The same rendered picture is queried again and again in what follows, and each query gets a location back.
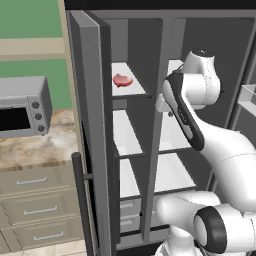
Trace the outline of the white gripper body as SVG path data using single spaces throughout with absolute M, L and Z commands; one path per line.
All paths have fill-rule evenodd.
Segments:
M 167 102 L 165 101 L 164 97 L 162 94 L 160 94 L 157 98 L 156 104 L 155 104 L 156 110 L 159 113 L 163 113 L 166 112 L 168 115 L 172 115 L 172 109 L 170 108 L 170 106 L 167 104 Z

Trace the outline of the white freezer shelf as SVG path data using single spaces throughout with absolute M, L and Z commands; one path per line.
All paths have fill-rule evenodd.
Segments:
M 129 159 L 120 160 L 120 197 L 139 196 L 140 191 Z
M 113 133 L 114 142 L 121 157 L 143 153 L 142 146 L 125 110 L 113 112 Z
M 112 95 L 114 97 L 143 96 L 147 94 L 137 76 L 126 62 L 112 63 L 112 76 L 115 76 L 116 74 L 132 78 L 133 82 L 126 87 L 118 87 L 115 83 L 112 83 Z

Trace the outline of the white fridge shelf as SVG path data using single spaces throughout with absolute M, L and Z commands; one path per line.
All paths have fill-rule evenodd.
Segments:
M 180 77 L 182 75 L 183 62 L 181 60 L 170 60 L 168 62 L 167 76 Z
M 159 150 L 190 148 L 174 116 L 163 114 Z
M 155 193 L 194 188 L 195 182 L 176 153 L 158 156 Z

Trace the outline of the red frozen steak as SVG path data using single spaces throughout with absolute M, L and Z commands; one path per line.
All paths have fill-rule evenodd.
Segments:
M 113 82 L 117 87 L 127 87 L 133 83 L 133 79 L 127 76 L 122 76 L 120 74 L 116 74 L 113 77 Z

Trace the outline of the dark grey fridge freezer cabinet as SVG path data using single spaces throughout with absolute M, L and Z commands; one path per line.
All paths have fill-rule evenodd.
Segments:
M 227 128 L 230 106 L 237 85 L 241 65 L 252 33 L 256 14 L 228 10 L 151 10 L 151 11 L 90 11 L 110 27 L 111 112 L 105 116 L 112 134 L 107 138 L 107 156 L 112 161 L 108 170 L 110 231 L 113 256 L 134 256 L 137 252 L 151 252 L 163 237 L 162 228 L 150 225 L 150 212 L 156 195 L 155 180 L 158 156 L 176 153 L 200 189 L 211 180 L 210 167 L 194 150 L 181 148 L 159 150 L 162 115 L 155 110 L 160 83 L 167 73 L 170 60 L 182 60 L 194 48 L 210 50 L 215 55 L 217 73 L 224 92 L 216 106 L 200 111 L 200 117 L 212 124 Z M 143 96 L 114 97 L 112 95 L 112 63 L 126 62 L 137 76 L 147 94 Z M 92 221 L 92 243 L 98 256 L 97 214 L 90 153 L 83 149 L 86 142 L 79 114 L 82 170 L 89 175 L 84 181 L 89 219 Z M 114 142 L 113 112 L 125 110 L 142 146 L 140 155 L 121 157 Z M 120 197 L 120 160 L 129 159 L 140 191 L 139 196 Z M 120 232 L 120 202 L 141 199 L 140 227 L 136 231 Z

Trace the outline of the grey freezer door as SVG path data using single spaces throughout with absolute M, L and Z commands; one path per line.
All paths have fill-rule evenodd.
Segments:
M 79 114 L 86 138 L 83 149 L 90 153 L 93 173 L 98 256 L 113 256 L 108 191 L 112 161 L 107 156 L 112 128 L 105 120 L 112 110 L 110 27 L 90 11 L 71 10 L 68 16 Z

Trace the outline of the clear fridge door bin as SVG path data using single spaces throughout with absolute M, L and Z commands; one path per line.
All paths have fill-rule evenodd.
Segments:
M 242 86 L 239 104 L 256 117 L 256 84 Z

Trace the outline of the grey fridge door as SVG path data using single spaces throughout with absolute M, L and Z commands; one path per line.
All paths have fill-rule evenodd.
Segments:
M 240 96 L 242 84 L 247 82 L 248 76 L 250 74 L 251 62 L 252 62 L 251 55 L 254 50 L 255 37 L 256 37 L 256 20 L 254 21 L 254 24 L 253 24 L 252 33 L 251 33 L 249 41 L 248 41 L 248 46 L 247 46 L 247 49 L 246 49 L 246 52 L 244 55 L 244 59 L 243 59 L 242 65 L 241 65 L 241 70 L 239 73 L 237 85 L 235 87 L 232 104 L 230 106 L 230 115 L 229 115 L 229 119 L 227 122 L 227 127 L 230 129 L 233 129 L 233 127 L 234 127 L 234 122 L 235 122 L 236 112 L 237 112 L 237 101 Z

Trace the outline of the grey freezer drawer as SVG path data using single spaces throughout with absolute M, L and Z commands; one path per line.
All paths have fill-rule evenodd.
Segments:
M 141 199 L 120 202 L 120 232 L 136 231 L 140 227 Z

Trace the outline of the grey toaster oven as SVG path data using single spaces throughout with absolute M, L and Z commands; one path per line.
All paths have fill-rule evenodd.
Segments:
M 0 138 L 44 136 L 52 111 L 45 76 L 0 78 Z

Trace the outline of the beige drawer front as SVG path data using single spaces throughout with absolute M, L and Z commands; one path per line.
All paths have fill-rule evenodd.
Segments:
M 47 182 L 16 185 L 17 180 L 36 180 L 47 177 Z M 73 187 L 74 172 L 71 165 L 27 169 L 0 174 L 0 196 L 47 190 L 55 187 Z
M 58 206 L 57 211 L 24 215 L 24 210 L 47 209 L 53 208 L 56 205 Z M 3 212 L 0 220 L 4 228 L 79 214 L 75 189 L 47 191 L 3 198 L 0 199 L 0 209 Z
M 47 236 L 64 232 L 63 237 L 34 241 L 34 236 Z M 62 218 L 48 222 L 6 228 L 2 233 L 12 252 L 38 247 L 67 243 L 83 238 L 82 224 L 79 217 Z

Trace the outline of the beige wall shelf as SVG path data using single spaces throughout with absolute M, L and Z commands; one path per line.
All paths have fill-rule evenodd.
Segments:
M 0 39 L 0 61 L 63 59 L 62 38 Z

